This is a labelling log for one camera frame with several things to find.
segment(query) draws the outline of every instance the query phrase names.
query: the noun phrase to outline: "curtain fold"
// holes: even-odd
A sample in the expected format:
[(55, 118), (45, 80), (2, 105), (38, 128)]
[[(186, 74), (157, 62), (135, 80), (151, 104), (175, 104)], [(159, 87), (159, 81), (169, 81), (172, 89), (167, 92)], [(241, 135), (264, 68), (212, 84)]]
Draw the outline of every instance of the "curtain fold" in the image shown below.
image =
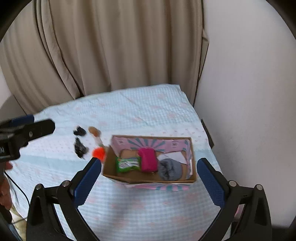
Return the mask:
[(161, 83), (193, 104), (204, 40), (201, 0), (35, 0), (0, 43), (0, 65), (27, 113)]

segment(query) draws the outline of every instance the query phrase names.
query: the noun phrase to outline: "human hand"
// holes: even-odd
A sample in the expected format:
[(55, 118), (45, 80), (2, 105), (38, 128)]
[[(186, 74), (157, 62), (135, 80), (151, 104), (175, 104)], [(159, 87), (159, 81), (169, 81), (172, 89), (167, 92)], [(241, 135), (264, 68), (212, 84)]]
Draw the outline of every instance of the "human hand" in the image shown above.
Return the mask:
[[(11, 170), (12, 164), (9, 162), (5, 163), (5, 170)], [(12, 200), (10, 195), (10, 185), (6, 177), (0, 186), (0, 204), (3, 205), (7, 210), (11, 209)]]

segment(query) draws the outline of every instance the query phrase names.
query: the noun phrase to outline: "light blue checkered bedsheet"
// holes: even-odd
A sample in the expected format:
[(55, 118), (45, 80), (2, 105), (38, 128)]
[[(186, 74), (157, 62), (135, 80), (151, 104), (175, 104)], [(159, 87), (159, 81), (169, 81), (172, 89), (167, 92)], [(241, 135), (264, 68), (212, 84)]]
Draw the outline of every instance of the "light blue checkered bedsheet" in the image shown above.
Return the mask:
[[(219, 165), (209, 147), (201, 122), (177, 85), (156, 85), (102, 93), (49, 107), (35, 120), (52, 118), (53, 135), (31, 142), (9, 172), (30, 198), (34, 187), (59, 185), (84, 168), (90, 152), (80, 159), (74, 153), (73, 130), (77, 125), (95, 126), (105, 145), (113, 134), (192, 137), (195, 159), (206, 157)], [(80, 138), (92, 150), (91, 135)], [(13, 203), (27, 216), (24, 196), (12, 188)], [(75, 240), (59, 206), (57, 213), (67, 236)], [(163, 191), (127, 188), (99, 176), (85, 204), (79, 207), (84, 219), (101, 241), (198, 240), (219, 208), (214, 206), (198, 179), (189, 190)]]

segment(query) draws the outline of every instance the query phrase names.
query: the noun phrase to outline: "cardboard box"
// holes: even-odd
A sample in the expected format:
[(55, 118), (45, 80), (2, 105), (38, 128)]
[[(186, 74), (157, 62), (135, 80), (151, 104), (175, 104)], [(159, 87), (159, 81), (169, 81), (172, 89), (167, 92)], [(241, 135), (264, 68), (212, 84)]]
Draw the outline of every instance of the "cardboard box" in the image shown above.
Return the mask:
[[(117, 173), (116, 157), (128, 158), (137, 156), (137, 150), (142, 147), (152, 147), (156, 155), (174, 151), (181, 151), (187, 165), (182, 164), (183, 175), (178, 181), (163, 181), (159, 175), (144, 173), (141, 171), (130, 171)], [(191, 184), (196, 181), (196, 162), (193, 155), (192, 140), (190, 137), (145, 137), (113, 135), (111, 145), (108, 149), (104, 163), (103, 176), (112, 180), (129, 184), (144, 183), (169, 183), (169, 184)]]

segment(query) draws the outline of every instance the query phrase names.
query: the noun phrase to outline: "pink cloth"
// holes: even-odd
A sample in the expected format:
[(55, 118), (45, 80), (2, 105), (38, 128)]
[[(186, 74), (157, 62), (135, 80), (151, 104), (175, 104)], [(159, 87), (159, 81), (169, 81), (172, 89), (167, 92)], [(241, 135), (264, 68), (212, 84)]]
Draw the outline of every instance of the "pink cloth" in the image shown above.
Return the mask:
[(142, 172), (157, 171), (157, 158), (153, 148), (140, 148), (138, 154), (141, 157)]

